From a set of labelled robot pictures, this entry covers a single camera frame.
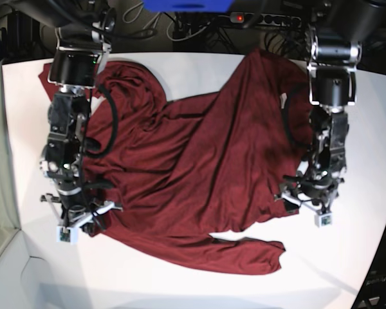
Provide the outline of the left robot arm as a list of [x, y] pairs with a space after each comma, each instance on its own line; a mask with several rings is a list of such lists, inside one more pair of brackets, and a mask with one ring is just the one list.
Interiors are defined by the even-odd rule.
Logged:
[[308, 85], [313, 106], [313, 130], [303, 162], [308, 166], [296, 176], [285, 176], [277, 199], [292, 209], [309, 207], [315, 224], [332, 224], [331, 206], [347, 170], [345, 141], [349, 132], [347, 106], [357, 101], [356, 69], [366, 39], [386, 20], [386, 1], [324, 1], [323, 9], [306, 31]]

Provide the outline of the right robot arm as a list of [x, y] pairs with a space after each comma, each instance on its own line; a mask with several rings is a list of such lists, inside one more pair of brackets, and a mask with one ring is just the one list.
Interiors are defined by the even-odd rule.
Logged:
[[[53, 27], [57, 47], [48, 73], [48, 82], [58, 87], [48, 109], [48, 133], [40, 168], [49, 178], [57, 195], [45, 194], [55, 214], [58, 242], [75, 244], [80, 231], [92, 234], [104, 228], [101, 215], [116, 207], [112, 201], [89, 197], [90, 189], [110, 189], [112, 183], [84, 181], [85, 157], [100, 158], [113, 147], [118, 133], [118, 115], [111, 95], [96, 82], [111, 52], [110, 35], [115, 28], [116, 12], [107, 3], [87, 10], [72, 1], [16, 1], [15, 7], [46, 26]], [[91, 117], [91, 92], [106, 95], [113, 117], [111, 137], [105, 147], [87, 135]]]

